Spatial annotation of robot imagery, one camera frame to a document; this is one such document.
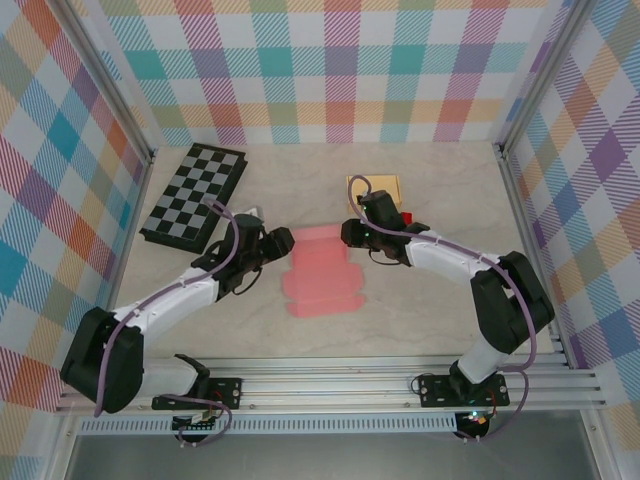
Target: chessboard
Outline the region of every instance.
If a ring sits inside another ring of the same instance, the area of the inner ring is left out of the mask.
[[[244,152],[194,143],[140,233],[149,242],[202,253],[219,220],[202,199],[226,205],[246,165]]]

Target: checkered wallpaper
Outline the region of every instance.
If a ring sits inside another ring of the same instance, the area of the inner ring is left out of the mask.
[[[498,137],[495,139],[492,138],[490,140],[496,141],[497,143],[504,142],[507,134],[509,133],[509,129],[511,128],[511,125],[513,125],[513,120],[516,118],[516,115],[520,111],[522,102],[524,101],[525,98],[527,98],[527,95],[531,91],[531,87],[533,86],[533,83],[535,82],[536,78],[538,77],[538,73],[540,72],[540,67],[542,66],[542,63],[547,58],[549,51],[551,50],[551,46],[556,41],[556,38],[558,38],[558,34],[562,30],[564,23],[567,20],[569,11],[571,10],[571,6],[574,3],[575,3],[575,0],[562,1],[562,6],[560,7],[560,10],[558,10],[558,13],[556,14],[556,18],[553,20],[553,24],[551,25],[551,28],[547,32],[547,36],[545,37],[544,42],[542,42],[542,46],[540,47],[540,50],[536,55],[536,59],[533,61],[533,63],[531,64],[531,67],[529,68],[529,71],[527,72],[527,76],[524,82],[522,83],[520,90],[518,91],[518,96],[516,97],[516,100],[513,102],[513,105],[509,110],[507,119],[502,125],[502,128],[500,129],[500,133],[498,134]]]
[[[35,478],[82,314],[104,305],[143,163],[44,0],[0,2],[0,479]]]
[[[487,139],[549,0],[96,2],[188,145]]]
[[[560,314],[640,472],[640,1],[601,0],[515,149]]]

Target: red object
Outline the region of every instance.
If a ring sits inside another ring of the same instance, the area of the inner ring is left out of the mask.
[[[298,318],[352,312],[364,305],[358,294],[364,284],[362,267],[349,263],[340,239],[341,225],[293,231],[293,268],[282,277],[284,293],[293,302],[287,310]]]

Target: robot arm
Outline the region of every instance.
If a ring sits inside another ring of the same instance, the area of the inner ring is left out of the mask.
[[[82,318],[60,376],[89,399],[96,401],[104,345],[111,333],[129,313],[134,317],[116,337],[109,357],[103,409],[114,413],[126,407],[136,396],[162,394],[208,398],[209,371],[195,360],[176,355],[170,359],[144,360],[144,350],[164,332],[200,308],[220,301],[239,287],[249,272],[260,274],[267,263],[286,256],[294,240],[286,228],[267,233],[262,220],[250,215],[236,215],[239,239],[233,259],[212,276],[213,270],[232,249],[234,233],[229,225],[225,238],[209,247],[192,262],[175,282],[147,297],[153,298],[144,309],[146,299],[107,312],[101,308],[88,311]]]
[[[494,264],[506,271],[524,297],[534,329],[539,332],[554,318],[553,307],[527,258],[511,252],[505,256],[482,254],[482,262],[462,249],[450,247],[437,233],[420,223],[407,225],[391,196],[377,191],[359,198],[369,222],[394,232],[435,238],[434,241],[381,233],[359,219],[342,225],[342,240],[350,247],[382,251],[392,260],[409,267],[426,268],[459,284],[469,283],[473,294],[481,336],[450,369],[450,375],[436,401],[466,405],[475,403],[495,380],[498,369],[515,350],[529,339],[529,330],[520,303],[505,289],[508,285]]]

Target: wooden block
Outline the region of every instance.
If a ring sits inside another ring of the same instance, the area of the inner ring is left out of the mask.
[[[397,175],[364,175],[370,182],[373,191],[386,190],[398,209],[402,206],[402,193],[400,192],[400,179]],[[347,192],[351,176],[347,177]],[[356,201],[358,195],[362,195],[366,191],[367,186],[364,182],[356,180],[353,184],[353,201]],[[347,201],[349,213],[354,213],[351,204]]]

